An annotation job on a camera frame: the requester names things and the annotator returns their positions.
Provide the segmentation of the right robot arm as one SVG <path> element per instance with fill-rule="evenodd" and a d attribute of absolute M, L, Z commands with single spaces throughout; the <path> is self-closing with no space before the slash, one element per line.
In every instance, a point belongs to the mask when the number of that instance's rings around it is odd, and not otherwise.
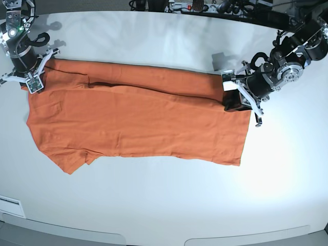
<path fill-rule="evenodd" d="M 42 74 L 49 59 L 59 54 L 56 49 L 36 54 L 34 48 L 45 46 L 50 36 L 44 32 L 31 40 L 28 34 L 37 18 L 35 1 L 2 1 L 6 8 L 6 19 L 1 24 L 1 48 L 13 63 L 13 70 L 1 77 L 1 84 L 15 81 L 25 86 L 31 94 L 44 89 Z"/>

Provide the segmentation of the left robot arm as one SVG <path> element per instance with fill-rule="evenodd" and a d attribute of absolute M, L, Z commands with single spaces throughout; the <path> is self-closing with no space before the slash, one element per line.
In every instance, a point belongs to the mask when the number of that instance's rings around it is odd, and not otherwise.
<path fill-rule="evenodd" d="M 226 112 L 255 113 L 258 127 L 262 125 L 261 102 L 283 86 L 297 81 L 312 61 L 327 56 L 327 12 L 322 12 L 300 27 L 292 36 L 278 32 L 269 55 L 256 53 L 250 62 L 243 61 L 238 71 L 222 71 Z"/>

